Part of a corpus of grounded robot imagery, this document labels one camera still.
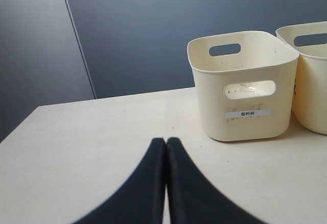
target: dark gray wall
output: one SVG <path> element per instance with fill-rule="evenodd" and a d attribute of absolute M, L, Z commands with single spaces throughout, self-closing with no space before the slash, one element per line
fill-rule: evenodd
<path fill-rule="evenodd" d="M 68 0 L 98 97 L 193 85 L 197 37 L 327 20 L 327 0 Z"/>
<path fill-rule="evenodd" d="M 0 141 L 40 105 L 93 98 L 65 0 L 0 0 Z"/>

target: label sticker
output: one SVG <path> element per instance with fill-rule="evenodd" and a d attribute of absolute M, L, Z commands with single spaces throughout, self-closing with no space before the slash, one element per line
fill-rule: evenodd
<path fill-rule="evenodd" d="M 225 113 L 225 118 L 246 118 L 246 117 L 258 117 L 258 116 L 269 116 L 271 110 L 242 110 L 242 111 L 231 111 Z"/>

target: table surface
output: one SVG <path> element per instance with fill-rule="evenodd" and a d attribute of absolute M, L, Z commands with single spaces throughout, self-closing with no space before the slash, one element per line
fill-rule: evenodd
<path fill-rule="evenodd" d="M 220 191 L 268 223 L 327 222 L 326 136 L 292 117 L 277 138 L 214 141 L 185 88 L 38 107 L 0 144 L 0 223 L 78 219 L 126 180 L 154 137 L 181 138 Z"/>

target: black object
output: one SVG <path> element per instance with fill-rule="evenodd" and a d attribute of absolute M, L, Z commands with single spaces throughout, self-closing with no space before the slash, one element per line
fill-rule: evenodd
<path fill-rule="evenodd" d="M 141 162 L 120 189 L 75 224 L 162 223 L 165 164 L 165 141 L 153 139 Z"/>
<path fill-rule="evenodd" d="M 167 142 L 171 224 L 264 223 L 221 192 L 199 171 L 178 138 Z"/>

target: plastic storage basket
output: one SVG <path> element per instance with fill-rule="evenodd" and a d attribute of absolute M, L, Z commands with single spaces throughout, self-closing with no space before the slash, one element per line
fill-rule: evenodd
<path fill-rule="evenodd" d="M 292 106 L 296 117 L 304 127 L 327 134 L 327 21 L 282 27 L 276 34 L 301 53 Z"/>
<path fill-rule="evenodd" d="M 215 46 L 238 53 L 212 56 Z M 261 31 L 195 39 L 188 44 L 204 131 L 219 141 L 275 137 L 289 125 L 299 53 Z"/>

